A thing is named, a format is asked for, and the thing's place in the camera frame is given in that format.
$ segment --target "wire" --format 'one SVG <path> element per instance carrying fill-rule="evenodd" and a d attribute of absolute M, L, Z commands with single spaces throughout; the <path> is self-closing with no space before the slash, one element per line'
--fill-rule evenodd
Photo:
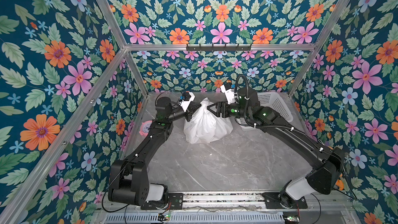
<path fill-rule="evenodd" d="M 319 221 L 319 218 L 321 218 L 322 208 L 321 208 L 321 202 L 318 200 L 318 198 L 317 198 L 314 194 L 312 194 L 312 195 L 316 198 L 316 200 L 317 200 L 318 203 L 319 203 L 319 216 L 318 216 L 318 219 L 316 219 L 316 221 L 312 223 L 312 224 L 315 224 L 316 222 Z"/>

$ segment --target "aluminum frame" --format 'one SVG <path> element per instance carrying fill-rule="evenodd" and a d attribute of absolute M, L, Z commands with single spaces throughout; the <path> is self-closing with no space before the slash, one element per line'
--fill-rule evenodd
<path fill-rule="evenodd" d="M 312 62 L 314 61 L 315 57 L 319 54 L 323 44 L 328 39 L 331 30 L 336 25 L 337 21 L 340 19 L 341 14 L 343 14 L 344 10 L 346 9 L 348 3 L 351 0 L 338 0 L 336 3 L 336 7 L 330 15 L 330 18 L 327 20 L 325 26 L 322 28 L 321 33 L 319 34 L 318 38 L 315 41 L 315 49 L 312 51 L 307 59 L 305 60 L 304 64 L 301 66 L 300 71 L 297 73 L 295 81 L 293 82 L 291 88 L 289 89 L 289 96 L 293 97 L 294 93 L 299 87 L 299 84 L 305 77 L 308 69 L 311 67 Z"/>
<path fill-rule="evenodd" d="M 106 86 L 109 78 L 122 62 L 126 53 L 125 50 L 120 50 L 105 68 L 90 92 L 84 97 L 63 129 L 40 158 L 34 169 L 29 173 L 29 176 L 23 182 L 23 185 L 15 194 L 14 198 L 0 214 L 0 223 L 15 224 L 18 221 L 19 216 L 21 216 L 31 199 L 35 196 L 43 181 L 47 178 L 50 169 L 58 161 L 59 156 L 61 156 L 77 128 L 83 122 L 88 111 L 92 107 L 92 102 L 101 94 L 102 89 Z"/>

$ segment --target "marble floor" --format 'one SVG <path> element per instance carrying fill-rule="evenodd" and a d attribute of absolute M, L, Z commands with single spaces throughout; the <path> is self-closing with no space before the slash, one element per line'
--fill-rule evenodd
<path fill-rule="evenodd" d="M 152 120 L 155 98 L 150 93 L 141 122 Z M 294 117 L 291 124 L 305 130 L 299 113 L 286 93 L 281 97 Z M 180 93 L 164 93 L 176 101 Z M 223 93 L 195 93 L 195 102 L 208 97 L 225 101 Z M 287 181 L 311 170 L 309 164 L 283 142 L 260 130 L 243 131 L 231 118 L 230 135 L 210 144 L 190 144 L 183 132 L 185 119 L 174 122 L 168 140 L 149 164 L 149 182 L 168 186 L 170 191 L 280 190 Z M 144 138 L 137 133 L 136 148 Z"/>

